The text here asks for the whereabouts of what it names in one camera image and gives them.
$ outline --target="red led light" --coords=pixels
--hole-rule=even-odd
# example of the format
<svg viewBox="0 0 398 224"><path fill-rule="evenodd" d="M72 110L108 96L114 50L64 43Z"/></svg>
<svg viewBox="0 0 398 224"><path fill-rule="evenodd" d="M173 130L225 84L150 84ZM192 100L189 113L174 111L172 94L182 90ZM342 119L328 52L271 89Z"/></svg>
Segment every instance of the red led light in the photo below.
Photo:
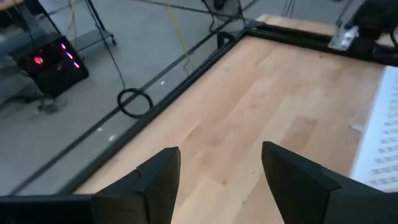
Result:
<svg viewBox="0 0 398 224"><path fill-rule="evenodd" d="M43 62L44 62L43 58L42 58L42 57L39 57L39 56L34 57L33 60L35 61L35 63L36 63L37 65L41 65L41 64L43 64Z"/></svg>

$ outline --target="black metal frame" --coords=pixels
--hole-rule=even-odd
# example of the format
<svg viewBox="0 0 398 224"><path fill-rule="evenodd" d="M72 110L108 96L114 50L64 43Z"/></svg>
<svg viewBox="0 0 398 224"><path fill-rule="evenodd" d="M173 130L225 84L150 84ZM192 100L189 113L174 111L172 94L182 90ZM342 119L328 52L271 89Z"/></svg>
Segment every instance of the black metal frame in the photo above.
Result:
<svg viewBox="0 0 398 224"><path fill-rule="evenodd" d="M273 26L261 22L249 23L237 36L220 34L218 39L228 39L228 43L220 41L219 49L211 54L193 73L184 80L179 86L171 91L162 101L148 111L140 120L138 120L131 128L129 128L120 138L113 142L104 153L97 157L82 172L80 172L71 182L69 182L60 191L62 194L73 193L81 184L89 179L106 161L112 158L121 148L123 148L132 138L134 138L141 130L151 123L163 110L165 110L174 100L184 93L192 84L194 84L207 70L209 70L220 58L227 54L242 38L245 36L253 36L257 38L273 40L283 44L290 44L297 47L318 50L329 54L340 55L343 57L356 58L369 62L376 62L383 65L398 66L398 57L392 47L379 46L374 54L360 54L355 51L338 51L328 47L331 36L324 34L316 34L302 30L295 30L280 26ZM390 55L384 57L379 55L380 52L387 52Z"/></svg>

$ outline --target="pink led light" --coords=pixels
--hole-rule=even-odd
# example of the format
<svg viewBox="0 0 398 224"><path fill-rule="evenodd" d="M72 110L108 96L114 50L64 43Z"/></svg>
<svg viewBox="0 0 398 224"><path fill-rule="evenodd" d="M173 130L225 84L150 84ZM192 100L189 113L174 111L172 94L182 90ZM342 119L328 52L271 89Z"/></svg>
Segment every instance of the pink led light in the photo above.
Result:
<svg viewBox="0 0 398 224"><path fill-rule="evenodd" d="M67 52L67 56L68 56L70 59L73 59L73 56L72 56L69 52Z"/></svg>
<svg viewBox="0 0 398 224"><path fill-rule="evenodd" d="M41 65L41 64L43 64L43 62L44 62L43 58L40 57L40 56L34 57L33 60L35 61L35 63L36 63L37 65Z"/></svg>

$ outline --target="wooden table surface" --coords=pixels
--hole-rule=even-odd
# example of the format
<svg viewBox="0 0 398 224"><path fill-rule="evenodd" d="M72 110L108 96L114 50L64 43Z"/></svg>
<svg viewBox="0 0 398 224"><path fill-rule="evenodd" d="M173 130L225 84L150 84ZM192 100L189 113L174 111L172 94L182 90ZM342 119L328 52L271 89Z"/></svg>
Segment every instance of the wooden table surface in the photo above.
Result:
<svg viewBox="0 0 398 224"><path fill-rule="evenodd" d="M334 31L314 22L261 20ZM361 137L350 126L372 100L382 70L245 37L77 193L97 192L161 149L178 146L182 166L173 223L283 223L262 169L261 143L273 141L349 174Z"/></svg>

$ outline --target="electronic device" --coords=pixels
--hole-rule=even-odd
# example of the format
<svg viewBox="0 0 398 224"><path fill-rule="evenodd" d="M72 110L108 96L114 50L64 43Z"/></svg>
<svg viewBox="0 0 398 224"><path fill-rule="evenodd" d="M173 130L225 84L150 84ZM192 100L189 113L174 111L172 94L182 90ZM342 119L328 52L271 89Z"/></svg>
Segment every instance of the electronic device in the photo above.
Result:
<svg viewBox="0 0 398 224"><path fill-rule="evenodd" d="M180 150L166 148L94 195L0 197L0 223L170 223L180 164Z"/></svg>
<svg viewBox="0 0 398 224"><path fill-rule="evenodd" d="M398 193L361 184L272 142L262 144L262 165L285 223L398 221Z"/></svg>
<svg viewBox="0 0 398 224"><path fill-rule="evenodd" d="M361 54L372 54L379 49L377 40L382 34L389 34L395 48L398 43L394 31L398 26L398 1L361 0L356 10L347 10L344 18L338 21L338 30L329 43L336 50L351 50Z"/></svg>
<svg viewBox="0 0 398 224"><path fill-rule="evenodd" d="M68 39L59 33L36 38L10 55L39 90L52 98L88 77L83 61Z"/></svg>

